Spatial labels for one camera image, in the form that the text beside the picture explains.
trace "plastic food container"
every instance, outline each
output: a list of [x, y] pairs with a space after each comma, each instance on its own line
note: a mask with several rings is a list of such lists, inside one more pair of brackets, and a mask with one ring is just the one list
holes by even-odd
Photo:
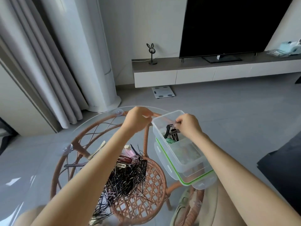
[[159, 142], [155, 142], [154, 147], [161, 163], [163, 164], [168, 174], [173, 179], [179, 180], [182, 185], [192, 185], [197, 190], [204, 190], [216, 182], [217, 176], [208, 161], [201, 163], [196, 167], [190, 168], [184, 173], [179, 173], [175, 170], [173, 164], [169, 160], [167, 154], [165, 153]]
[[176, 118], [182, 114], [184, 114], [183, 111], [177, 110], [154, 118], [152, 121], [153, 132], [158, 142], [165, 150], [175, 170], [180, 173], [184, 173], [200, 163], [207, 161], [202, 151], [190, 139], [184, 137], [183, 134], [178, 133], [179, 141], [172, 144], [167, 143], [164, 139], [166, 126], [174, 124]]

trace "hand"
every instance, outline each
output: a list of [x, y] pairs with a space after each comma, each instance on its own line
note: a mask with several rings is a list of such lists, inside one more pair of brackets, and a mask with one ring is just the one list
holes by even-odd
[[133, 133], [139, 132], [151, 121], [153, 112], [145, 107], [134, 107], [126, 115], [122, 128]]
[[175, 124], [175, 128], [179, 129], [180, 132], [191, 139], [194, 134], [202, 133], [202, 129], [199, 125], [199, 121], [194, 115], [183, 114], [176, 119], [176, 122], [181, 122], [180, 124]]

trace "cabinet drawer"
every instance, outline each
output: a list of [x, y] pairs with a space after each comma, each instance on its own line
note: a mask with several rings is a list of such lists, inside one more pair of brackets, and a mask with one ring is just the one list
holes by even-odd
[[213, 81], [249, 77], [251, 68], [252, 64], [217, 67], [213, 77]]
[[136, 72], [135, 87], [174, 85], [176, 77], [177, 70]]
[[216, 67], [178, 70], [176, 84], [212, 81]]
[[294, 73], [301, 71], [301, 60], [287, 60], [279, 62], [253, 64], [250, 76]]

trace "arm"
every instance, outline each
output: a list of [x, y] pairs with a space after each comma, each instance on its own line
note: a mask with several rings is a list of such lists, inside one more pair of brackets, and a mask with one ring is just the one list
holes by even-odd
[[130, 110], [120, 129], [46, 205], [32, 226], [88, 225], [124, 145], [136, 132], [152, 121], [152, 115], [153, 113], [144, 107]]
[[203, 133], [195, 116], [184, 114], [176, 121], [181, 121], [176, 128], [204, 153], [248, 226], [301, 225], [298, 213]]

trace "grey tile floor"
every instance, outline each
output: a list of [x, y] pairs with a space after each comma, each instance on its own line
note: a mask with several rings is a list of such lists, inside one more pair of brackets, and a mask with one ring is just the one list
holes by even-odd
[[[301, 131], [301, 73], [248, 79], [176, 85], [173, 98], [156, 99], [150, 88], [118, 91], [121, 106], [152, 106], [167, 111], [194, 114], [205, 133], [267, 185], [273, 186], [257, 169], [267, 153], [279, 149]], [[0, 156], [0, 226], [12, 225], [18, 215], [49, 201], [54, 168], [72, 133], [95, 116], [60, 133], [17, 137]], [[157, 161], [156, 154], [150, 157]], [[166, 173], [168, 184], [173, 182]], [[176, 206], [183, 189], [171, 195]], [[147, 225], [169, 225], [172, 215], [163, 205]]]

